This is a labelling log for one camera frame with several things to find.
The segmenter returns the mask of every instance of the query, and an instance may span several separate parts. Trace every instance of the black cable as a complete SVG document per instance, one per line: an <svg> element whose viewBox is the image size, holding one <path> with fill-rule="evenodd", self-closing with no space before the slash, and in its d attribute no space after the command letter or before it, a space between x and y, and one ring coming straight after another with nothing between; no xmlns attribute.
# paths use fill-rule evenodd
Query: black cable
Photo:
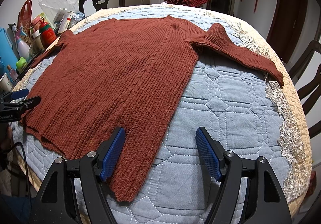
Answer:
<svg viewBox="0 0 321 224"><path fill-rule="evenodd" d="M12 151L15 147L20 146L22 149L22 154L23 154L23 160L24 160L24 167L26 169L26 177L27 177L27 189L28 189L28 197L29 197L29 209L30 209L30 213L31 213L31 193L30 193L30 183L29 183L29 174L28 174L28 165L27 165L27 158L26 158L26 154L24 152L24 148L21 142L16 142L10 149L8 150L3 150L1 151L1 153L7 154L10 151Z"/></svg>

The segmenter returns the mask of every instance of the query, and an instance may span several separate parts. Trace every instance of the plastic bag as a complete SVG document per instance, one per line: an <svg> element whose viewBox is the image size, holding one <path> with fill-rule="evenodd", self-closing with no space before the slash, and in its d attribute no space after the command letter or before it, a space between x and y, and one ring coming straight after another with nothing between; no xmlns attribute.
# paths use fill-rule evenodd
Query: plastic bag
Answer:
<svg viewBox="0 0 321 224"><path fill-rule="evenodd" d="M83 20L85 18L85 14L80 12L80 11L74 11L73 12L73 17L71 18L71 21L69 23L69 28L73 27L76 25L78 22Z"/></svg>
<svg viewBox="0 0 321 224"><path fill-rule="evenodd" d="M38 0L38 3L50 22L54 24L61 12L67 13L75 10L74 5L77 0Z"/></svg>

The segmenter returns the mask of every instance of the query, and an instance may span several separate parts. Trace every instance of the small glass bottle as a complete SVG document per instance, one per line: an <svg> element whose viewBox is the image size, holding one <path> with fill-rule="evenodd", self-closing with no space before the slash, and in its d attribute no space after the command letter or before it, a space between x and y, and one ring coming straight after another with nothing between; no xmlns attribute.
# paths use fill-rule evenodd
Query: small glass bottle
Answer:
<svg viewBox="0 0 321 224"><path fill-rule="evenodd" d="M12 80L13 81L17 80L17 77L18 77L17 72L13 68L11 68L10 65L7 65L7 69L9 70L9 75L11 76Z"/></svg>

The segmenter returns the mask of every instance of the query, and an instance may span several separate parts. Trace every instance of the metal screw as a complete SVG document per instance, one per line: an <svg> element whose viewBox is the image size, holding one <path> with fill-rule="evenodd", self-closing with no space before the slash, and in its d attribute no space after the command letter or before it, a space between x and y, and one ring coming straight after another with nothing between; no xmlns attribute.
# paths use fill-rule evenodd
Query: metal screw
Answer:
<svg viewBox="0 0 321 224"><path fill-rule="evenodd" d="M225 154L226 154L227 157L233 157L234 156L234 152L232 152L232 151L226 151Z"/></svg>
<svg viewBox="0 0 321 224"><path fill-rule="evenodd" d="M56 159L55 159L55 163L61 163L61 162L62 162L62 160L63 160L63 158L62 158L62 157L58 157L58 158L56 158Z"/></svg>
<svg viewBox="0 0 321 224"><path fill-rule="evenodd" d="M259 157L259 161L262 162L262 163L266 163L267 162L266 158L263 157L263 156Z"/></svg>
<svg viewBox="0 0 321 224"><path fill-rule="evenodd" d="M95 151L90 151L89 153L87 153L87 156L88 156L89 158L93 158L93 157L96 156L96 152L95 152Z"/></svg>

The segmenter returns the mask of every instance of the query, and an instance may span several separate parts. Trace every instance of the paper cup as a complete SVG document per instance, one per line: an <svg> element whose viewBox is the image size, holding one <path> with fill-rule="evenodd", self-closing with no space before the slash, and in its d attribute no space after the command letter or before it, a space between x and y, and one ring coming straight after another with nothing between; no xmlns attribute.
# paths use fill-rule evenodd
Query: paper cup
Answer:
<svg viewBox="0 0 321 224"><path fill-rule="evenodd" d="M4 73L0 79L0 88L6 92L9 92L12 88L12 83L10 82L7 73Z"/></svg>

